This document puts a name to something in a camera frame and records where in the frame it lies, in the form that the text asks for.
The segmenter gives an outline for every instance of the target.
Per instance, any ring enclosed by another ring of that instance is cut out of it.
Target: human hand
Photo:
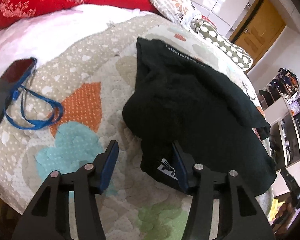
[[[294,214],[296,213],[296,209],[292,206],[291,202],[285,202],[279,209],[278,213],[275,215],[275,218],[278,219],[279,217],[282,217],[283,213],[285,211],[288,211],[289,213],[289,217],[287,218],[287,220],[279,227],[279,229],[277,230],[277,234],[284,234],[287,230],[288,227],[291,223],[291,220],[294,216]]]

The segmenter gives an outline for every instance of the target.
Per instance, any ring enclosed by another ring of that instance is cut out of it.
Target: bed
[[[110,186],[96,196],[106,238],[181,239],[192,198],[140,170],[140,140],[122,120],[134,91],[139,36],[161,39],[224,73],[261,109],[251,82],[225,53],[159,15],[83,4],[20,20],[0,30],[0,76],[14,60],[36,57],[30,89],[61,102],[65,113],[56,125],[38,131],[18,130],[5,118],[0,124],[0,197],[12,208],[22,213],[51,171],[76,171],[116,140],[120,153]],[[24,124],[19,112],[18,99],[8,114]],[[43,102],[27,98],[28,118],[49,114]],[[263,143],[269,149],[269,140]],[[272,198],[271,189],[258,197],[265,213]],[[77,239],[73,195],[69,214]],[[217,224],[215,201],[210,239]]]

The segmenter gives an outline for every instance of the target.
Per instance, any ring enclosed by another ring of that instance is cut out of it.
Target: metal pin
[[[84,168],[85,168],[86,170],[92,170],[92,169],[93,169],[93,164],[92,164],[92,163],[88,163],[88,164],[86,164],[86,165],[84,166]]]
[[[196,163],[195,165],[194,165],[194,168],[196,169],[196,170],[202,170],[203,169],[203,165],[201,164],[201,163]]]
[[[59,176],[59,171],[53,171],[50,173],[50,176],[55,178],[55,177],[58,177]]]
[[[238,176],[238,173],[237,173],[237,171],[235,171],[235,170],[229,171],[229,174],[230,174],[230,176],[232,176],[232,177]]]

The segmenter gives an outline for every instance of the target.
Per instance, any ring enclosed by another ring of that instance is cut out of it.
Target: green polka dot pillow
[[[211,23],[199,19],[194,23],[193,28],[202,38],[227,54],[243,71],[251,68],[253,62],[251,56],[243,48],[232,44],[226,37],[220,35]]]

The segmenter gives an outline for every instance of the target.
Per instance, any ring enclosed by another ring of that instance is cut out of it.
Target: black phone
[[[33,57],[16,60],[0,78],[0,123],[4,116],[4,110],[10,105],[12,93],[31,74],[37,60]]]

